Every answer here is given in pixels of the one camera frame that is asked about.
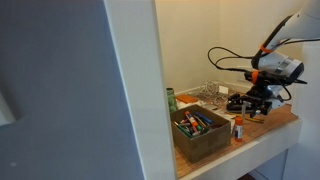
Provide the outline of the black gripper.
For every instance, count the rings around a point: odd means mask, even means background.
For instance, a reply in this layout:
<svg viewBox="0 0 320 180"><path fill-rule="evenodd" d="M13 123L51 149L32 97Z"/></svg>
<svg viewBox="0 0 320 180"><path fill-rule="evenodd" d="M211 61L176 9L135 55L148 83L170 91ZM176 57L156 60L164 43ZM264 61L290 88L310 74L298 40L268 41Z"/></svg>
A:
<svg viewBox="0 0 320 180"><path fill-rule="evenodd" d="M245 72L244 77L253 84L248 95L261 101L251 105L249 110L251 118L259 114L267 115L272 107L284 105L283 99L279 95L283 85L281 76L254 70ZM228 103L242 104L245 99L245 95L234 93L228 97Z"/></svg>

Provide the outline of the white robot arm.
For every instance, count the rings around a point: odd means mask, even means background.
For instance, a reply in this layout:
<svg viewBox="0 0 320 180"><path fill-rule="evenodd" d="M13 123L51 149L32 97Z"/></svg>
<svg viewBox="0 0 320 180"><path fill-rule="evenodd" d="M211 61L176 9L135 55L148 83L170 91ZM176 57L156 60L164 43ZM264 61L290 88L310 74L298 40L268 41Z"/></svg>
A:
<svg viewBox="0 0 320 180"><path fill-rule="evenodd" d="M221 2L221 28L224 32L226 45L235 48L240 54L255 54L256 50L281 20L286 16L295 14L303 9L309 1L318 0L228 0ZM305 61L303 45L286 45L278 49L279 53ZM303 109L302 85L289 86L293 99L288 103L293 104L295 113Z"/></svg>

